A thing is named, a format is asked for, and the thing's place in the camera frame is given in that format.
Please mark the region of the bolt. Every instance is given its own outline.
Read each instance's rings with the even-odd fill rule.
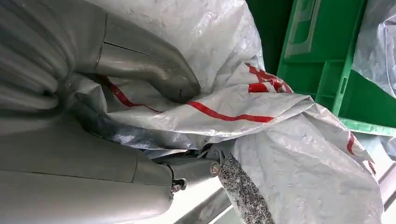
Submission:
[[[180,184],[173,185],[170,191],[172,194],[175,194],[176,192],[180,191],[182,189],[182,186]]]
[[[218,162],[213,162],[210,167],[210,172],[212,176],[217,176],[220,171],[220,164]]]

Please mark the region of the folded plastic wrap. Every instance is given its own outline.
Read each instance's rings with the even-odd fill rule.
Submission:
[[[368,0],[352,69],[396,98],[396,2]]]
[[[379,187],[360,165],[368,153],[327,109],[263,71],[244,0],[90,1],[176,46],[202,94],[181,105],[143,81],[73,74],[73,110],[85,129],[162,152],[212,143],[254,186],[223,179],[246,223],[381,223]],[[233,190],[244,188],[259,200],[245,199],[263,202],[262,215],[239,203]]]

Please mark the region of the plastic sheet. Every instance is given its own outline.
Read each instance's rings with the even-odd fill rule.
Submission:
[[[143,81],[73,74],[88,131],[141,149],[213,143],[237,159],[276,224],[381,223],[379,187],[361,166],[371,158],[327,109],[264,71],[244,0],[90,1],[176,46],[202,94],[180,105]]]
[[[352,69],[396,98],[396,2],[368,0]]]

